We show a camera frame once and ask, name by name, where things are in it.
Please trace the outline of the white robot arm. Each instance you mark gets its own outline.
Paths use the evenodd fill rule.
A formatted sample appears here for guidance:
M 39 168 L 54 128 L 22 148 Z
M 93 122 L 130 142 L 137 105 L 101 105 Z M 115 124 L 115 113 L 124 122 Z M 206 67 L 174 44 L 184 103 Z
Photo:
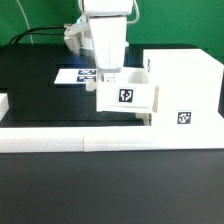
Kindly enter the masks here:
M 136 0 L 78 0 L 79 21 L 64 31 L 72 52 L 93 49 L 101 73 L 119 73 L 124 65 L 127 26 L 138 22 Z

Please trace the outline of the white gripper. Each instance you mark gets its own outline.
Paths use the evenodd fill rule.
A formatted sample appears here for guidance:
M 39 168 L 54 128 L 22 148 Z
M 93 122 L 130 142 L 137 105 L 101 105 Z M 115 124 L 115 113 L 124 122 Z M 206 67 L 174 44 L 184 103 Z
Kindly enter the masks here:
M 95 17 L 89 20 L 97 69 L 118 73 L 124 64 L 127 19 Z

